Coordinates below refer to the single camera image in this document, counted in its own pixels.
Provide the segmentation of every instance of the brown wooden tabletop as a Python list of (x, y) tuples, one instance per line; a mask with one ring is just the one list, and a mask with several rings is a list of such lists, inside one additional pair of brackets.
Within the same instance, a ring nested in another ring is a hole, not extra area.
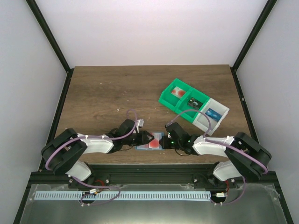
[[(166, 132), (165, 124), (176, 114), (160, 104), (158, 99), (175, 78), (230, 109), (213, 137), (226, 137), (237, 132), (249, 134), (228, 65), (171, 65), (76, 67), (57, 135), (66, 128), (74, 128), (76, 132), (88, 135), (107, 133), (119, 127), (130, 108), (134, 108), (138, 117), (144, 119), (142, 130)], [(177, 122), (189, 134), (203, 134), (183, 118), (177, 119)], [(98, 164), (164, 164), (214, 163), (226, 159), (212, 155), (182, 157), (174, 150), (137, 151), (132, 148), (113, 154), (86, 154), (80, 160)]]

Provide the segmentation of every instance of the white perforated rail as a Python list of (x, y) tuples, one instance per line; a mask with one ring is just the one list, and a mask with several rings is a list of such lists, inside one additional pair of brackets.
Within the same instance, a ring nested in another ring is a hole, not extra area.
[[(35, 200), (80, 200), (82, 191), (37, 191)], [(115, 191), (103, 191), (84, 200), (109, 200)], [(210, 201), (209, 191), (122, 191), (117, 201)]]

